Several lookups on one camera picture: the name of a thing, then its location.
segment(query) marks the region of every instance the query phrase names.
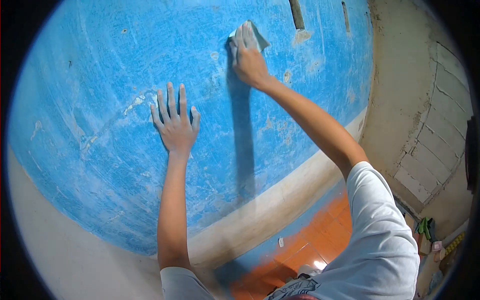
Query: green glove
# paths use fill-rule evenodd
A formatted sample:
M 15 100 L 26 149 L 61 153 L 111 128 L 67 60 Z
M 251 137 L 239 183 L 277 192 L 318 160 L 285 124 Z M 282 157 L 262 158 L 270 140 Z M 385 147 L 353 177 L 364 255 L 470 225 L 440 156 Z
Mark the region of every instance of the green glove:
M 430 232 L 428 230 L 428 221 L 430 221 L 431 218 L 423 218 L 422 221 L 420 221 L 419 226 L 417 228 L 417 232 L 419 234 L 425 233 L 425 236 L 427 237 L 427 240 L 430 240 Z

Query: curved blue surface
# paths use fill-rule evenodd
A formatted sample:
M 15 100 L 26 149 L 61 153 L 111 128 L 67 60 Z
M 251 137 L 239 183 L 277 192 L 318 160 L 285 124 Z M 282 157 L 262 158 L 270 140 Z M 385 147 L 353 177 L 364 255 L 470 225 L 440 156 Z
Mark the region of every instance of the curved blue surface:
M 184 83 L 202 114 L 186 179 L 189 235 L 281 180 L 318 148 L 273 100 L 240 83 L 225 41 L 251 19 L 272 44 L 271 74 L 347 125 L 368 103 L 372 28 L 366 0 L 289 2 L 64 1 L 18 79 L 9 142 L 41 193 L 86 230 L 127 250 L 156 252 L 167 153 L 149 104 Z

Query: wrist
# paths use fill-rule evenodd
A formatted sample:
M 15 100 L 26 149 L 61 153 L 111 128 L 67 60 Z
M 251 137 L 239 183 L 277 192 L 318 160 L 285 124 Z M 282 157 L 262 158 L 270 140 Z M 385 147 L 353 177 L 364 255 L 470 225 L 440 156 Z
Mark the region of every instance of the wrist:
M 267 93 L 268 90 L 276 83 L 278 80 L 271 75 L 265 77 L 259 84 L 255 87 L 257 90 Z
M 189 156 L 190 156 L 190 152 L 181 153 L 177 151 L 169 151 L 168 162 L 187 165 Z

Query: orange tile floor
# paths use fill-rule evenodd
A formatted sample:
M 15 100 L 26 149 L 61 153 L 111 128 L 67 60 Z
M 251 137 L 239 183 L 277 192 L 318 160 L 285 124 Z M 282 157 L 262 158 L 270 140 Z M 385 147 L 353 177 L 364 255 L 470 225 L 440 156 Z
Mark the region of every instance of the orange tile floor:
M 261 300 L 287 278 L 297 276 L 303 264 L 325 266 L 348 245 L 352 232 L 347 193 L 318 211 L 311 222 L 297 234 L 284 237 L 285 246 L 276 247 L 273 255 L 231 282 L 229 290 L 235 300 Z

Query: right hand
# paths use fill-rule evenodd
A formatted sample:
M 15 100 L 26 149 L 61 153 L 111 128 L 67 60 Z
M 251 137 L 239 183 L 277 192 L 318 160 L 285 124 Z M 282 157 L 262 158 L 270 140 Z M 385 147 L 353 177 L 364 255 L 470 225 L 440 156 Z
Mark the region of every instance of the right hand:
M 235 32 L 230 42 L 232 51 L 232 67 L 238 77 L 246 84 L 262 90 L 270 79 L 267 65 L 257 49 L 257 42 L 252 29 L 245 22 Z

